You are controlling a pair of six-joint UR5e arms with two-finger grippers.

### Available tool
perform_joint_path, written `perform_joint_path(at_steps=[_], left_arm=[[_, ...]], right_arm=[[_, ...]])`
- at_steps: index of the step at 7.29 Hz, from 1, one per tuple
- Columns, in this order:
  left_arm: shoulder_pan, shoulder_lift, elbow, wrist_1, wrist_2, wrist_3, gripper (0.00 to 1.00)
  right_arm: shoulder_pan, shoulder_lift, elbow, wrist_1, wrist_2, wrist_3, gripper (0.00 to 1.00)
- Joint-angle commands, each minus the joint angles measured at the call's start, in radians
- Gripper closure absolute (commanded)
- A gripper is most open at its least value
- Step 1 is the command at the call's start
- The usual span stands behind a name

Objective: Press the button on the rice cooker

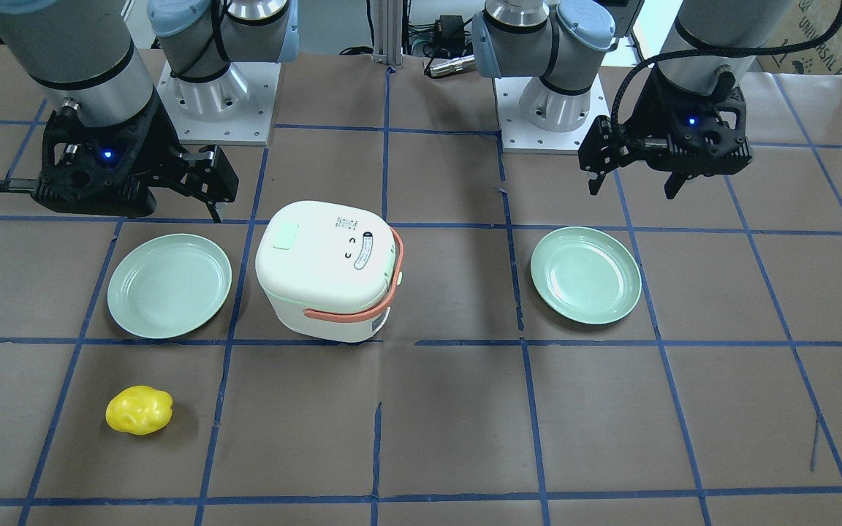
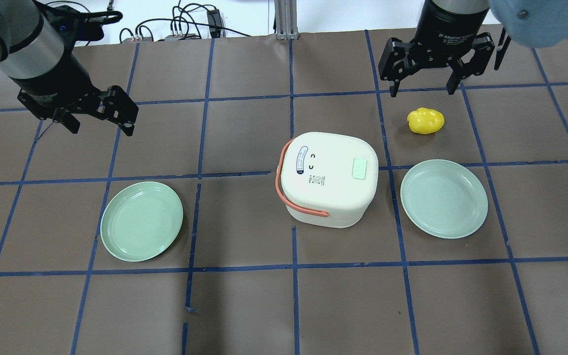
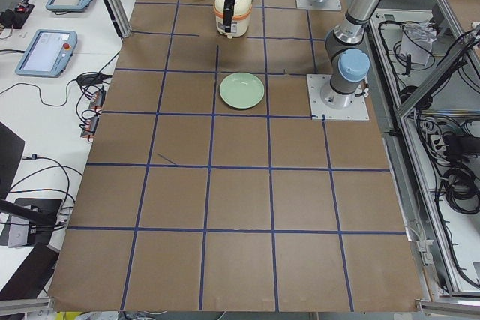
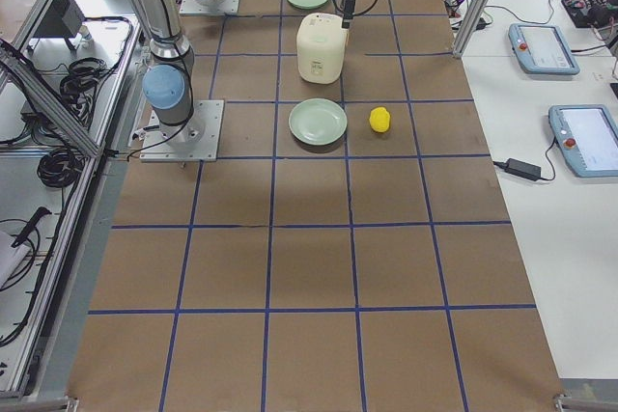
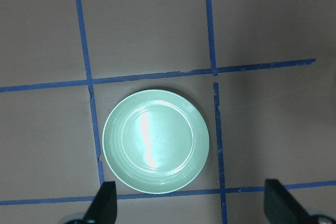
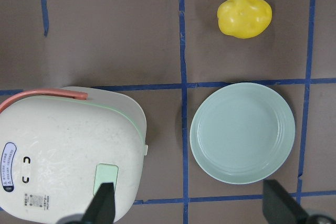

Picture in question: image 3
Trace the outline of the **green plate near arm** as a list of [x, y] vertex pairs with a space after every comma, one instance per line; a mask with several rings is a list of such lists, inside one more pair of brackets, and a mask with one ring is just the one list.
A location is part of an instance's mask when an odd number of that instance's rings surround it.
[[233, 73], [220, 84], [220, 97], [234, 109], [249, 109], [263, 99], [265, 87], [262, 81], [251, 73]]

